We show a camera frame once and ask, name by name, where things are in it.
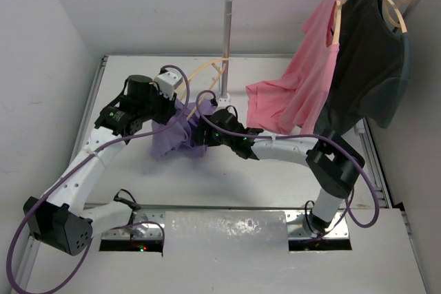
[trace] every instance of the wall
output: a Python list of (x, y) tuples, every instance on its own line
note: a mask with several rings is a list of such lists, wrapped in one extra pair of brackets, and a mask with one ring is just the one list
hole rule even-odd
[(0, 8), (0, 293), (9, 293), (6, 253), (21, 208), (68, 164), (97, 62), (58, 0)]
[(440, 0), (423, 0), (408, 20), (412, 82), (389, 129), (373, 127), (394, 200), (406, 208), (429, 293), (441, 288), (440, 15)]
[[(96, 56), (220, 54), (223, 0), (60, 0)], [(232, 52), (292, 53), (320, 0), (235, 0)]]

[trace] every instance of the hanger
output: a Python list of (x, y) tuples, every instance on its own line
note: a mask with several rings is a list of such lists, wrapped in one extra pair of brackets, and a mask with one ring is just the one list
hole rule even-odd
[(392, 0), (386, 0), (393, 8), (393, 10), (395, 11), (395, 14), (398, 17), (398, 26), (397, 28), (401, 29), (401, 32), (404, 34), (405, 32), (407, 32), (407, 28), (406, 28), (406, 23), (404, 22), (404, 19), (402, 18), (401, 12), (400, 10), (397, 8), (397, 5), (392, 1)]
[(340, 27), (342, 24), (342, 5), (346, 2), (346, 0), (336, 1), (336, 8), (334, 10), (334, 36), (332, 37), (332, 43), (337, 44), (338, 40), (340, 39)]
[[(411, 0), (399, 0), (399, 2), (397, 2), (397, 4), (394, 4), (394, 5), (391, 4), (391, 5), (392, 5), (392, 8), (394, 10), (395, 9), (398, 10), (403, 3), (409, 3), (410, 1)], [(391, 16), (391, 13), (389, 11), (389, 7), (388, 6), (384, 7), (384, 13), (386, 14), (386, 17), (387, 17), (388, 21), (391, 23), (391, 25), (393, 25), (396, 28), (401, 28), (401, 25), (399, 23), (395, 22), (394, 19), (392, 19), (392, 16)]]

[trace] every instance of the pink t-shirt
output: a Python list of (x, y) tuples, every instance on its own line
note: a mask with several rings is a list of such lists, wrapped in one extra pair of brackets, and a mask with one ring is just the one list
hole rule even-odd
[(305, 38), (282, 78), (247, 86), (248, 127), (311, 134), (328, 97), (338, 44), (332, 44), (336, 0), (323, 0), (303, 23)]

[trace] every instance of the clothing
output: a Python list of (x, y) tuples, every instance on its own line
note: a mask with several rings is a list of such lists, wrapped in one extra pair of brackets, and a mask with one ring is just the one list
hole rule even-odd
[[(169, 151), (176, 150), (181, 151), (190, 158), (200, 158), (204, 156), (207, 151), (207, 146), (196, 146), (192, 142), (192, 132), (196, 130), (198, 126), (199, 113), (195, 112), (187, 121), (187, 116), (193, 110), (195, 104), (196, 103), (189, 103), (184, 115), (171, 128), (153, 135), (150, 155), (156, 161), (164, 159)], [(170, 120), (174, 120), (183, 107), (184, 104), (176, 99), (175, 108), (177, 109), (177, 112)], [(201, 103), (200, 107), (204, 115), (211, 115), (216, 109), (216, 107), (206, 99)], [(164, 127), (164, 125), (152, 121), (153, 130), (158, 130), (162, 127)]]
[(336, 66), (332, 44), (336, 0), (323, 0), (303, 23), (305, 38), (283, 77), (248, 85), (248, 127), (289, 134), (296, 125), (311, 134), (325, 104)]
[(315, 132), (343, 134), (363, 117), (387, 128), (410, 81), (409, 35), (394, 34), (382, 0), (348, 0), (342, 7), (340, 53)]

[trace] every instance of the metal plate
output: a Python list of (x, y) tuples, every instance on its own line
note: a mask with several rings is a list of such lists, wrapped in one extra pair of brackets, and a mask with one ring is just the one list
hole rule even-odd
[[(137, 212), (134, 222), (141, 222), (143, 220), (151, 220), (159, 223), (162, 227), (165, 227), (165, 218), (167, 211), (231, 211), (231, 209), (141, 209)], [(302, 227), (302, 219), (305, 214), (303, 210), (299, 209), (267, 209), (265, 211), (283, 211), (286, 217), (288, 239), (289, 240), (304, 240), (307, 237), (305, 230)], [(338, 212), (328, 230), (333, 229), (335, 223), (340, 219), (341, 212)], [(133, 228), (134, 231), (129, 229), (122, 230), (110, 230), (104, 232), (102, 240), (129, 240), (130, 234), (133, 233), (134, 241), (136, 240), (152, 240), (156, 241), (161, 238), (161, 230), (154, 224), (142, 224)], [(326, 240), (344, 240), (349, 239), (349, 230), (346, 220), (343, 219), (338, 226), (333, 229), (328, 235), (324, 237)]]

